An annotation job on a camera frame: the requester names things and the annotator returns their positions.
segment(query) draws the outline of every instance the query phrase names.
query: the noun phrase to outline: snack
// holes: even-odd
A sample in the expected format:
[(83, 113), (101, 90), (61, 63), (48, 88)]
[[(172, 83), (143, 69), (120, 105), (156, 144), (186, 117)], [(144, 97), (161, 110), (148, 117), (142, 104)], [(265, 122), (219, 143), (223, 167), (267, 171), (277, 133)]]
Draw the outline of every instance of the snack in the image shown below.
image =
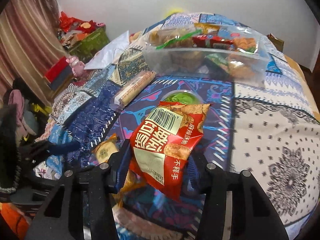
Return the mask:
[(114, 133), (110, 136), (110, 138), (104, 142), (101, 142), (93, 151), (96, 155), (96, 158), (98, 160), (98, 163), (106, 163), (108, 162), (110, 156), (113, 153), (116, 153), (119, 151), (118, 147), (116, 146), (118, 138), (117, 135)]
[(238, 55), (230, 55), (225, 58), (219, 53), (213, 53), (206, 56), (206, 58), (222, 68), (232, 78), (249, 79), (255, 75), (249, 66), (249, 62), (244, 62), (243, 57)]
[(164, 102), (179, 102), (184, 105), (200, 104), (201, 100), (190, 90), (175, 90), (167, 93), (161, 99)]
[(219, 36), (213, 35), (198, 35), (192, 38), (193, 42), (200, 48), (213, 48), (213, 49), (230, 49), (233, 44), (232, 40), (224, 39)]
[(141, 71), (116, 93), (110, 108), (122, 111), (156, 76), (153, 71)]
[(151, 31), (146, 39), (148, 45), (157, 49), (166, 48), (191, 48), (193, 46), (192, 36), (200, 34), (201, 30), (194, 25), (177, 26), (175, 28), (164, 28)]
[(256, 40), (254, 38), (235, 38), (233, 45), (238, 50), (245, 50), (245, 52), (255, 53)]
[(179, 67), (179, 71), (193, 73), (201, 65), (203, 55), (201, 51), (180, 51), (171, 54), (172, 63)]
[(164, 44), (157, 46), (156, 49), (170, 49), (170, 48), (192, 48), (193, 46), (193, 39), (192, 37), (194, 35), (197, 35), (201, 33), (201, 30), (196, 30), (191, 33), (187, 33), (184, 36), (178, 36), (176, 35), (175, 37), (168, 37), (170, 38), (167, 40)]
[(129, 168), (168, 197), (179, 200), (182, 171), (203, 136), (210, 104), (164, 104), (153, 109), (132, 133), (134, 156)]
[[(98, 163), (104, 163), (108, 162), (110, 156), (113, 153), (119, 152), (118, 147), (116, 146), (118, 138), (117, 135), (114, 133), (110, 136), (110, 138), (104, 142), (101, 142), (97, 148), (95, 148), (92, 152), (96, 155), (96, 158), (98, 160)], [(128, 170), (127, 176), (124, 181), (124, 186), (120, 189), (120, 191), (117, 194), (112, 194), (114, 200), (116, 203), (122, 207), (122, 198), (124, 196), (124, 193), (129, 192), (131, 190), (143, 187), (146, 185), (146, 182), (142, 178), (137, 178), (136, 174), (134, 172)]]
[(213, 63), (218, 65), (220, 68), (222, 68), (224, 71), (228, 72), (229, 69), (229, 63), (226, 60), (225, 57), (223, 57), (219, 53), (213, 53), (206, 56), (207, 59), (211, 60)]
[(229, 70), (228, 73), (237, 79), (247, 79), (254, 76), (252, 69), (242, 61), (234, 60), (229, 57)]
[(195, 23), (194, 25), (197, 29), (202, 30), (202, 34), (218, 35), (218, 32), (220, 30), (219, 25), (214, 25), (210, 23)]

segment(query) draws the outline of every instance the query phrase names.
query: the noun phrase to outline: red wrapper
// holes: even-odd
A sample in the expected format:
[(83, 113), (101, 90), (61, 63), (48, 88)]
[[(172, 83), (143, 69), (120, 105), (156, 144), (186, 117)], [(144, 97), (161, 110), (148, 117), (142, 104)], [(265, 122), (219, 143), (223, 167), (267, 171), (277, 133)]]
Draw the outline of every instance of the red wrapper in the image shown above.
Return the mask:
[(179, 200), (183, 168), (203, 136), (210, 104), (156, 107), (132, 133), (129, 168), (168, 197)]
[(213, 35), (198, 35), (192, 40), (199, 48), (228, 49), (233, 44), (232, 40)]

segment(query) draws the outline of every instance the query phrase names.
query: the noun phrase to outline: bed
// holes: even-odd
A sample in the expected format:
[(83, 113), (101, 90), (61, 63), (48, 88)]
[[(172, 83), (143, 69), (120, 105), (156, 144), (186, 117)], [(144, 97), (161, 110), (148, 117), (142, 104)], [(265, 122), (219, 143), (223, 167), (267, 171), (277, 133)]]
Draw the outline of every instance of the bed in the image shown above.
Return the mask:
[[(244, 26), (218, 14), (178, 13), (143, 34), (195, 22)], [(59, 179), (63, 163), (65, 167), (97, 165), (91, 151), (101, 141), (116, 133), (123, 142), (166, 92), (188, 89), (211, 104), (204, 123), (207, 143), (198, 146), (200, 151), (224, 170), (251, 171), (278, 212), (289, 239), (294, 239), (318, 204), (320, 115), (299, 65), (277, 51), (266, 36), (262, 41), (270, 56), (265, 88), (163, 76), (118, 115), (109, 108), (110, 98), (137, 73), (148, 69), (141, 36), (112, 64), (92, 73), (85, 85), (70, 84), (56, 99), (53, 117), (38, 140), (58, 144), (78, 140), (82, 147), (64, 160), (50, 156), (35, 168), (36, 175)], [(113, 209), (120, 239), (194, 239), (204, 196), (196, 194), (187, 175), (180, 200), (173, 201), (149, 185), (128, 192), (123, 207)], [(230, 216), (227, 212), (225, 239), (229, 239)]]

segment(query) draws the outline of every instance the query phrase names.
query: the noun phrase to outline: red gift box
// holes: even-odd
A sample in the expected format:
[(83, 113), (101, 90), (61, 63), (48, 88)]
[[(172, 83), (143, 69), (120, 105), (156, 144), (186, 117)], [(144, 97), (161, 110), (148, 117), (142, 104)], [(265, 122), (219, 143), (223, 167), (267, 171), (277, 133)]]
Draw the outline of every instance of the red gift box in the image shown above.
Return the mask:
[(67, 58), (62, 57), (57, 64), (53, 65), (47, 73), (44, 75), (45, 78), (48, 80), (49, 83), (52, 83), (61, 73), (62, 70), (68, 66)]

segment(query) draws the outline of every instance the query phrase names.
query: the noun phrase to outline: pink plush toy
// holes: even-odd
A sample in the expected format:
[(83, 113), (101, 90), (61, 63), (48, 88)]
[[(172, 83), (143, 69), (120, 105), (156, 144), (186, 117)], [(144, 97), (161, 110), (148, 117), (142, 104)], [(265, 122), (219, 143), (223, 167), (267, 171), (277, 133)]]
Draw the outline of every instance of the pink plush toy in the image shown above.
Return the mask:
[(84, 70), (84, 63), (79, 60), (77, 56), (68, 56), (67, 62), (72, 68), (73, 75), (77, 78), (80, 78), (83, 76), (86, 71)]

